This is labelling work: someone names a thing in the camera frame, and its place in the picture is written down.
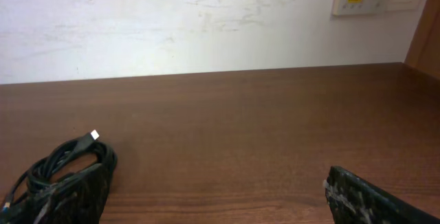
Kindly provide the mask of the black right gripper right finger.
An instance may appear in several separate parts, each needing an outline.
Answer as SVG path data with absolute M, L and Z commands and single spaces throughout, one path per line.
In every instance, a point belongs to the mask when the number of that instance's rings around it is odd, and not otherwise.
M 439 219 L 340 166 L 323 186 L 335 224 L 439 224 Z

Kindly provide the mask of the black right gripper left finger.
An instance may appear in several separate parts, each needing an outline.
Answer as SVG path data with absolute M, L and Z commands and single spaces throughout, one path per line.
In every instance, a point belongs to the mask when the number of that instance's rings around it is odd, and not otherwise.
M 22 223 L 98 223 L 111 180 L 98 164 L 54 183 L 25 202 Z

